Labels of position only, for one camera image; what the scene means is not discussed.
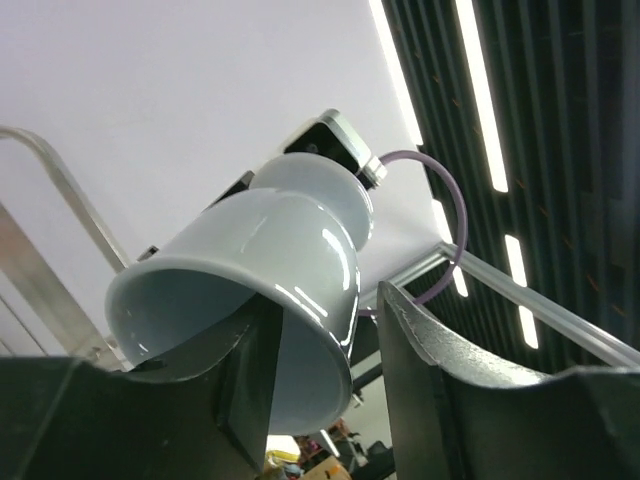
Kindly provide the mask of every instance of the white ceiling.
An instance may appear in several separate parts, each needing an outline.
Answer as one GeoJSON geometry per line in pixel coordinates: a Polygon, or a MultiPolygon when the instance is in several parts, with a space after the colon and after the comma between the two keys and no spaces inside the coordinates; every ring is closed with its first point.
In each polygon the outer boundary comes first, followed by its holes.
{"type": "MultiPolygon", "coordinates": [[[[414,147],[366,0],[16,0],[0,38],[0,124],[58,150],[132,258],[328,107],[377,154],[414,147]]],[[[0,158],[0,202],[106,335],[113,272],[35,159],[8,141],[0,158]]],[[[420,165],[392,165],[372,198],[363,291],[440,239],[420,165]]]]}

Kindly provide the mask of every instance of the fluorescent light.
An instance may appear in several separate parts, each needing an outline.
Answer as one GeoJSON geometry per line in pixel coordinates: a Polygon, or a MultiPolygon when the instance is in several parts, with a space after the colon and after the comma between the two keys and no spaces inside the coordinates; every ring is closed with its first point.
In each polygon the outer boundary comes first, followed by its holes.
{"type": "Polygon", "coordinates": [[[396,96],[400,102],[400,111],[404,117],[405,126],[409,131],[411,141],[416,145],[423,145],[424,142],[422,140],[422,135],[420,134],[420,127],[418,126],[416,112],[413,109],[413,104],[411,103],[407,82],[404,80],[404,74],[402,73],[402,67],[400,66],[398,52],[393,44],[393,37],[391,36],[391,29],[389,28],[387,15],[384,13],[382,0],[369,0],[369,6],[371,8],[371,13],[373,14],[373,21],[375,22],[376,29],[378,30],[378,37],[380,37],[382,51],[384,53],[385,60],[387,61],[387,68],[389,68],[389,73],[391,74],[391,81],[393,82],[393,87],[396,90],[396,96]]]}
{"type": "Polygon", "coordinates": [[[442,203],[438,200],[431,200],[431,206],[433,207],[433,213],[436,216],[436,226],[438,227],[438,232],[440,233],[442,240],[447,243],[453,243],[449,224],[447,223],[447,216],[444,213],[442,203]]]}
{"type": "MultiPolygon", "coordinates": [[[[511,235],[505,235],[504,241],[507,245],[507,256],[509,257],[509,268],[513,281],[523,287],[527,286],[527,275],[524,271],[524,260],[522,259],[522,251],[520,250],[520,242],[511,235]]],[[[533,313],[523,306],[518,307],[520,313],[520,325],[522,325],[522,336],[524,343],[531,348],[538,348],[538,335],[536,334],[536,322],[533,319],[533,313]]]]}
{"type": "Polygon", "coordinates": [[[504,241],[507,244],[507,256],[509,257],[509,268],[513,281],[522,287],[527,286],[527,274],[524,271],[524,260],[520,250],[520,242],[511,235],[505,235],[504,241]]]}
{"type": "Polygon", "coordinates": [[[520,313],[520,325],[522,326],[524,343],[537,350],[538,335],[536,334],[536,322],[533,319],[533,312],[523,306],[518,307],[518,312],[520,313]]]}
{"type": "Polygon", "coordinates": [[[331,453],[333,454],[333,456],[334,457],[340,457],[340,452],[336,448],[335,443],[333,443],[333,440],[331,440],[331,437],[329,436],[327,431],[326,430],[320,430],[320,433],[322,434],[322,437],[324,438],[324,441],[327,442],[327,445],[328,445],[329,449],[331,450],[331,453]]]}
{"type": "Polygon", "coordinates": [[[456,285],[456,290],[462,297],[468,297],[469,291],[467,290],[467,284],[464,281],[464,276],[462,275],[462,270],[460,267],[456,267],[453,270],[453,283],[456,285]]]}
{"type": "MultiPolygon", "coordinates": [[[[453,238],[451,237],[451,231],[449,230],[449,224],[447,223],[447,216],[444,213],[442,202],[432,199],[431,205],[433,206],[433,213],[436,217],[436,225],[438,226],[438,232],[440,232],[442,240],[447,243],[453,243],[453,238]]],[[[460,267],[456,267],[453,270],[453,283],[456,286],[456,290],[458,290],[458,293],[462,297],[469,296],[467,284],[464,281],[464,275],[462,274],[462,270],[460,270],[460,267]]]]}
{"type": "Polygon", "coordinates": [[[493,112],[489,80],[487,79],[487,70],[482,57],[482,48],[480,48],[480,35],[478,34],[478,25],[473,12],[472,0],[456,0],[456,8],[458,10],[458,19],[460,20],[460,29],[462,30],[464,50],[471,73],[473,93],[476,97],[476,106],[480,116],[480,126],[482,127],[484,148],[487,151],[491,182],[493,183],[493,188],[499,192],[508,192],[509,185],[507,184],[507,174],[504,169],[498,126],[493,112]]]}

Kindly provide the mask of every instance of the black ceiling panel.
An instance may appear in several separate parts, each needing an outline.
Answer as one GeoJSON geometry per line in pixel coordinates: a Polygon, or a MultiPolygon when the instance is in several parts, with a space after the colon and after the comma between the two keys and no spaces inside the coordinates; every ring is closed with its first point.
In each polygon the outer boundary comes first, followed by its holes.
{"type": "MultiPolygon", "coordinates": [[[[508,193],[492,187],[455,1],[384,5],[422,149],[467,200],[468,250],[510,273],[504,235],[515,236],[531,288],[640,347],[638,2],[474,2],[508,193]]],[[[444,184],[429,179],[454,221],[444,184]]],[[[541,322],[539,350],[527,347],[517,307],[466,281],[468,298],[450,287],[428,307],[467,338],[547,372],[599,363],[541,322]]]]}

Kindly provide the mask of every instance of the purple tube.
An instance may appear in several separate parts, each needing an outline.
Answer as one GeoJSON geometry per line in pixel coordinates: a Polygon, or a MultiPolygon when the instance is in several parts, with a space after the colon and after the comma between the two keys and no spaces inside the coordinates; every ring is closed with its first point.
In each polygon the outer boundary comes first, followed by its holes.
{"type": "MultiPolygon", "coordinates": [[[[456,183],[453,176],[449,173],[449,171],[444,168],[437,160],[426,155],[421,152],[416,152],[413,150],[397,150],[395,152],[389,152],[382,157],[380,157],[380,162],[383,165],[388,165],[391,162],[395,162],[397,160],[417,160],[426,165],[430,170],[435,172],[445,183],[449,191],[451,192],[451,196],[453,197],[453,203],[456,207],[456,214],[458,217],[458,228],[456,233],[456,241],[458,243],[458,249],[456,250],[453,259],[451,260],[451,264],[447,271],[442,275],[440,280],[438,280],[434,285],[431,286],[429,290],[424,292],[419,297],[416,297],[413,300],[413,303],[416,305],[422,305],[440,292],[442,292],[451,280],[453,279],[453,271],[460,263],[460,258],[462,257],[462,252],[464,252],[467,247],[467,237],[469,234],[468,224],[467,224],[467,207],[464,203],[464,197],[462,196],[462,192],[460,191],[460,187],[456,183]]],[[[359,310],[358,315],[363,317],[371,317],[377,314],[376,310],[359,310]]]]}

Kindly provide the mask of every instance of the curved edge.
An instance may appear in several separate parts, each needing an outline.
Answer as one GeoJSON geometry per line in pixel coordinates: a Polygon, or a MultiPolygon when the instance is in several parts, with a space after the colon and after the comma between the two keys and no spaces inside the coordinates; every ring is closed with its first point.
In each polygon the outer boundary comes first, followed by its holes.
{"type": "Polygon", "coordinates": [[[538,385],[553,377],[494,355],[445,327],[423,307],[390,283],[378,290],[383,321],[395,317],[415,353],[427,364],[470,385],[517,388],[538,385]]]}

